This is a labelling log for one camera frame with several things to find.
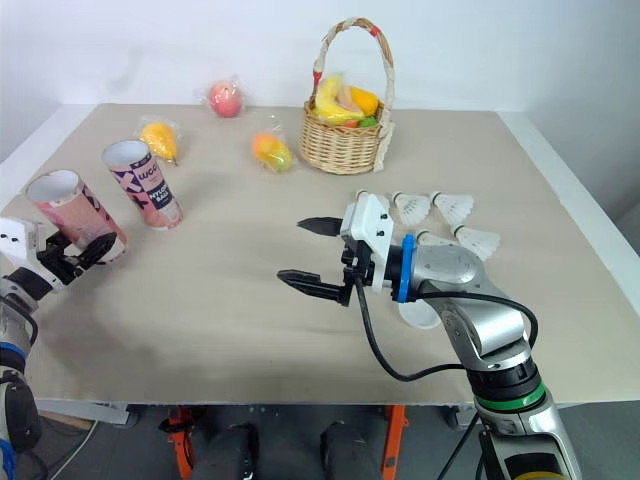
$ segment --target basket handle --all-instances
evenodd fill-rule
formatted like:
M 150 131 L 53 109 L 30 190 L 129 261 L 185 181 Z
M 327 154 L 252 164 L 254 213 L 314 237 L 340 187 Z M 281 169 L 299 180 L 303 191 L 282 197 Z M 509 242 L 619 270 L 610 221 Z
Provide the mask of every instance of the basket handle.
M 391 50 L 389 49 L 389 44 L 387 43 L 387 39 L 385 38 L 384 34 L 378 27 L 376 27 L 373 23 L 371 23 L 371 21 L 367 20 L 366 18 L 348 18 L 345 21 L 338 23 L 327 32 L 327 35 L 322 40 L 320 54 L 313 64 L 313 92 L 311 93 L 309 104 L 313 105 L 313 102 L 315 100 L 316 92 L 318 90 L 318 84 L 320 83 L 320 78 L 322 78 L 322 72 L 324 70 L 324 60 L 327 56 L 329 45 L 339 32 L 347 30 L 353 26 L 361 27 L 368 31 L 371 36 L 378 40 L 378 45 L 380 45 L 380 51 L 382 52 L 382 63 L 384 65 L 384 71 L 387 74 L 387 88 L 384 93 L 384 107 L 382 108 L 382 114 L 380 115 L 380 123 L 382 124 L 382 127 L 384 129 L 389 122 L 389 117 L 391 116 L 391 106 L 393 105 L 395 84 L 393 57 L 391 56 Z

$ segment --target beige table surface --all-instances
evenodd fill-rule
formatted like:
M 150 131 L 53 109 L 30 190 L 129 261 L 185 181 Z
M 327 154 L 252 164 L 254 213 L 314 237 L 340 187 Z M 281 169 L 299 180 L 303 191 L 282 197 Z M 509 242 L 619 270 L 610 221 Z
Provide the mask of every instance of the beige table surface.
M 270 113 L 295 144 L 300 109 L 248 109 L 214 118 L 199 106 L 101 105 L 39 173 L 75 169 L 130 239 L 116 265 L 95 267 L 41 302 L 41 334 L 28 365 L 39 398 L 128 402 L 471 401 L 463 372 L 403 384 L 376 363 L 357 302 L 304 296 L 275 277 L 283 268 L 341 280 L 339 239 L 296 228 L 310 216 L 342 216 L 359 188 L 470 193 L 470 226 L 499 232 L 488 260 L 496 285 L 540 320 L 534 349 L 559 402 L 640 398 L 640 321 L 587 240 L 498 116 L 397 111 L 385 170 L 339 177 L 300 163 L 273 175 L 250 154 Z M 178 168 L 163 168 L 185 219 L 147 228 L 100 161 L 129 138 L 141 114 L 180 124 Z M 24 197 L 2 212 L 43 220 Z M 437 212 L 424 222 L 445 234 Z M 399 241 L 404 230 L 397 228 Z M 455 360 L 444 330 L 417 331 L 388 292 L 369 294 L 391 363 L 411 372 Z

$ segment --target wicker basket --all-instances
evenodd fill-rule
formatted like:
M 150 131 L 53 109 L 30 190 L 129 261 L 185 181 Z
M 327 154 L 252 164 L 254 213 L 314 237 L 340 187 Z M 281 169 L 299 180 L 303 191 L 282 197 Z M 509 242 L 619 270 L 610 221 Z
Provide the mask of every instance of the wicker basket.
M 367 30 L 378 40 L 382 51 L 387 88 L 384 103 L 380 102 L 376 112 L 378 124 L 373 127 L 349 128 L 329 126 L 318 120 L 311 110 L 315 106 L 315 95 L 324 70 L 324 60 L 329 45 L 338 32 L 357 26 Z M 349 18 L 331 28 L 322 41 L 320 55 L 313 64 L 313 92 L 304 104 L 304 124 L 300 138 L 302 157 L 314 167 L 339 175 L 374 172 L 382 170 L 384 155 L 393 133 L 390 121 L 393 104 L 394 70 L 393 58 L 382 32 L 366 18 Z

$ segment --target orange table leg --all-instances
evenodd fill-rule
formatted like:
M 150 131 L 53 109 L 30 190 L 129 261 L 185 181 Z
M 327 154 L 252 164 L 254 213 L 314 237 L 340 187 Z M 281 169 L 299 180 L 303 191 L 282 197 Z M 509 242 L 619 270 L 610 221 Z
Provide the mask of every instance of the orange table leg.
M 387 441 L 382 458 L 382 478 L 383 480 L 394 480 L 398 469 L 402 433 L 405 427 L 409 426 L 409 420 L 405 416 L 406 407 L 404 405 L 390 405 L 386 408 L 389 426 L 387 427 Z
M 191 428 L 193 427 L 193 416 L 187 407 L 178 406 L 169 410 L 167 425 L 162 430 L 169 433 L 169 441 L 173 443 L 176 452 L 176 462 L 182 480 L 189 480 L 193 470 L 194 457 L 191 445 Z

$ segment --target blue ring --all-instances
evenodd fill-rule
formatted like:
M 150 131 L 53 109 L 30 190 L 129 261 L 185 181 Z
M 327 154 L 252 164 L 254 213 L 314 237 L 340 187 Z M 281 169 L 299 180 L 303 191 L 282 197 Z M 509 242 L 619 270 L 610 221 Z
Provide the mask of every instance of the blue ring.
M 398 303 L 405 303 L 409 296 L 409 283 L 411 280 L 411 260 L 416 246 L 415 237 L 407 233 L 402 239 L 402 270 L 400 271 L 400 286 L 398 287 Z
M 27 360 L 27 356 L 24 354 L 22 350 L 16 347 L 13 343 L 0 342 L 0 349 L 11 350 L 12 352 L 16 352 L 18 355 L 22 357 L 23 360 Z

